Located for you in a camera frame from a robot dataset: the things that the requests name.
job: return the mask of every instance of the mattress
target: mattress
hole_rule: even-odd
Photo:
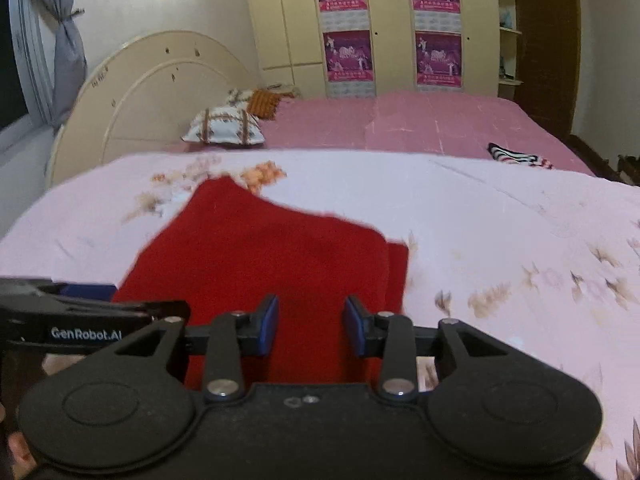
[[[351,150],[131,155],[50,190],[0,241],[0,275],[120,284],[203,178],[272,161],[261,196],[379,230],[410,248],[404,312],[459,318],[583,381],[604,425],[604,479],[640,455],[640,194],[573,171]],[[422,389],[433,362],[420,361]]]
[[[348,148],[491,159],[490,142],[591,174],[571,150],[516,104],[461,92],[394,92],[377,98],[286,100],[261,121],[268,148]]]

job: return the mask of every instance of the gray curtain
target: gray curtain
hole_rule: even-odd
[[[58,20],[54,57],[53,117],[58,128],[71,113],[80,87],[86,78],[86,59],[80,32],[74,17],[83,10],[73,10],[74,0],[42,0],[46,9]]]

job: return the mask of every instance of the red fabric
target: red fabric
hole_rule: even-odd
[[[371,368],[348,346],[344,300],[356,294],[372,312],[399,312],[407,261],[405,245],[373,229],[274,205],[223,177],[201,184],[113,301],[186,300],[190,324],[208,324],[277,294],[271,355],[245,360],[247,382],[362,381]],[[199,388],[201,376],[202,358],[192,358],[187,386]]]

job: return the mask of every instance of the curved headboard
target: curved headboard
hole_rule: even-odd
[[[47,187],[126,153],[158,150],[183,136],[197,113],[257,79],[224,46],[183,30],[135,40],[84,83],[56,138]]]

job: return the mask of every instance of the brown wooden door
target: brown wooden door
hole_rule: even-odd
[[[578,0],[516,0],[522,31],[514,100],[546,131],[571,133],[580,63]]]

